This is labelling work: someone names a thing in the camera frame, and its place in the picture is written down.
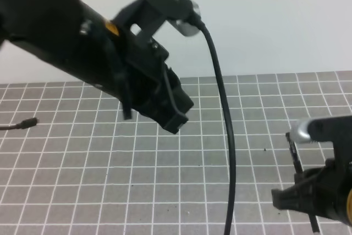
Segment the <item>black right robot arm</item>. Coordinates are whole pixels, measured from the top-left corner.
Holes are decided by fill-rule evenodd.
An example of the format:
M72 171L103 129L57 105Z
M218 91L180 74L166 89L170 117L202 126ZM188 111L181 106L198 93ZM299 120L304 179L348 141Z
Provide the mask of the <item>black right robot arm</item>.
M310 221L323 217L351 226L351 173L330 157L323 167L304 170L295 143L288 139L295 168L294 185L271 190L272 204L278 210L307 214Z

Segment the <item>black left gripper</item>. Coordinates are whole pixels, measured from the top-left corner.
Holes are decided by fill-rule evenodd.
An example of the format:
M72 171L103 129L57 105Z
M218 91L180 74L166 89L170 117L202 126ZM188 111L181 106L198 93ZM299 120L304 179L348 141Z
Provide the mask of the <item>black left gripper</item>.
M104 39L104 53L112 78L109 90L121 100L124 118L136 110L177 133L194 104L166 64L168 51L153 38L165 22L146 0L134 1L112 20L114 30Z

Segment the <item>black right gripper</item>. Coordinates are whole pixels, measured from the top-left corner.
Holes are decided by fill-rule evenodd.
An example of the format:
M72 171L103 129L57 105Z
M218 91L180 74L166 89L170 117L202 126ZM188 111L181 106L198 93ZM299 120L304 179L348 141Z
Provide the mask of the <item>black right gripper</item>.
M351 152L334 148L334 157L326 159L323 167L303 170L297 149L288 140L293 158L295 184L273 189L273 206L335 221L351 221Z

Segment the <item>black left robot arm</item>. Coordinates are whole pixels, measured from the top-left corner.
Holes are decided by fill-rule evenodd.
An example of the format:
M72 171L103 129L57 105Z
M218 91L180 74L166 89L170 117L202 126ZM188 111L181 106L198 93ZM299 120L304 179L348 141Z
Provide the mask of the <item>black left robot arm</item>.
M117 98L177 133L193 102L154 38L165 23L187 19L191 0L136 0L112 20L81 0L1 0L1 39Z

